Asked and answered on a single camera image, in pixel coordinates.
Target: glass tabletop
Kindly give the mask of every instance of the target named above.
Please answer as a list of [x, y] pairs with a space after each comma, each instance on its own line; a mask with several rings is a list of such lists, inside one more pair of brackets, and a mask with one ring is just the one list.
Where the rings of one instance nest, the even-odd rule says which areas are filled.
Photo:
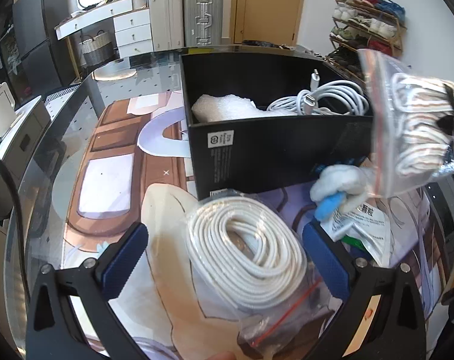
[[[238, 343], [235, 316], [219, 309], [213, 295], [202, 287], [190, 267], [185, 244], [152, 237], [164, 233], [176, 239], [179, 221], [197, 203], [182, 96], [181, 55], [190, 52], [199, 50], [155, 52], [113, 61], [89, 75], [67, 101], [49, 105], [57, 107], [58, 114], [39, 142], [19, 189], [28, 282], [32, 291], [45, 263], [64, 269], [98, 257], [120, 238], [122, 230], [142, 221], [151, 235], [149, 247], [120, 297], [110, 301], [126, 330], [139, 345], [156, 340], [184, 360], [207, 358], [203, 356], [208, 351], [218, 349], [232, 350], [238, 360], [248, 360], [255, 355], [250, 356], [246, 343]], [[266, 51], [224, 46], [202, 52]], [[426, 266], [433, 278], [428, 280], [432, 291], [427, 314], [453, 280], [452, 184], [444, 181], [425, 192], [370, 202], [390, 219], [391, 263], [408, 262], [419, 286], [423, 282], [420, 245], [426, 250]], [[306, 198], [311, 185], [280, 188], [259, 197], [270, 206], [282, 207], [279, 215], [300, 233], [313, 217], [315, 205]], [[430, 204], [422, 205], [427, 199]], [[420, 207], [427, 208], [421, 212]], [[26, 310], [14, 219], [15, 213], [5, 248], [5, 298], [13, 338], [24, 353]], [[423, 235], [418, 232], [421, 219], [425, 222]], [[165, 259], [172, 255], [178, 256], [177, 265]], [[172, 285], [181, 298], [172, 294]], [[72, 303], [89, 344], [101, 351], [81, 302], [72, 299]], [[318, 316], [328, 316], [336, 307], [324, 305]], [[318, 339], [323, 322], [324, 318], [318, 318], [305, 325], [289, 349], [276, 358], [302, 357]], [[208, 343], [206, 352], [199, 351], [201, 346], [192, 350], [186, 337]]]

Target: wooden door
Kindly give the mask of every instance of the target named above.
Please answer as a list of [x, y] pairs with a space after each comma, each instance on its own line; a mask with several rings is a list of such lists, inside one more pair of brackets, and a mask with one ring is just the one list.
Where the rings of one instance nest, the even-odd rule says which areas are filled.
[[237, 0], [234, 43], [294, 44], [303, 0]]

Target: black cable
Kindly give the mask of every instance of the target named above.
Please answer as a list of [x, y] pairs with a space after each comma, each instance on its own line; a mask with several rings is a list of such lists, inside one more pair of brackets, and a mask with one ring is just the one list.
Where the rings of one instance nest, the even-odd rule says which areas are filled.
[[0, 176], [7, 185], [8, 192], [10, 192], [10, 196], [12, 197], [12, 201], [14, 203], [15, 218], [17, 220], [17, 243], [19, 246], [20, 276], [22, 278], [23, 289], [25, 292], [25, 302], [27, 304], [28, 310], [28, 307], [30, 305], [30, 291], [29, 284], [27, 282], [27, 270], [25, 268], [25, 252], [23, 249], [24, 247], [23, 221], [22, 210], [20, 207], [20, 198], [19, 194], [17, 193], [17, 187], [15, 186], [14, 179], [12, 178], [12, 175], [10, 174], [10, 172], [8, 171], [7, 167], [4, 165], [1, 159], [0, 159]]

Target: suitcase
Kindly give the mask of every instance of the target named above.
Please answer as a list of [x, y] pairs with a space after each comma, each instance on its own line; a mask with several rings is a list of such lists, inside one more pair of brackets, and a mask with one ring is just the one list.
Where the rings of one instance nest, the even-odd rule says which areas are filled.
[[149, 0], [153, 49], [184, 47], [182, 0]]
[[184, 0], [187, 47], [219, 45], [224, 0]]

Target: metal screw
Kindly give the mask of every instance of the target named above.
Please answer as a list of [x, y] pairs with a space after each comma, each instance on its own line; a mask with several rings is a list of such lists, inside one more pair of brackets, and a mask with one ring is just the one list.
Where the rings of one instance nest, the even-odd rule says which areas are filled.
[[404, 273], [409, 273], [410, 272], [409, 264], [406, 264], [405, 262], [403, 262], [401, 264], [401, 271], [403, 271]]
[[97, 263], [97, 260], [94, 259], [93, 257], [90, 257], [90, 258], [86, 259], [82, 263], [82, 265], [83, 265], [84, 268], [93, 268], [96, 263]]
[[359, 258], [355, 259], [355, 264], [359, 268], [365, 268], [367, 266], [367, 260], [362, 257], [359, 257]]
[[44, 275], [49, 273], [51, 270], [52, 270], [52, 266], [50, 264], [45, 264], [44, 266], [42, 266], [40, 268], [40, 272], [42, 272], [42, 274], [44, 274]]

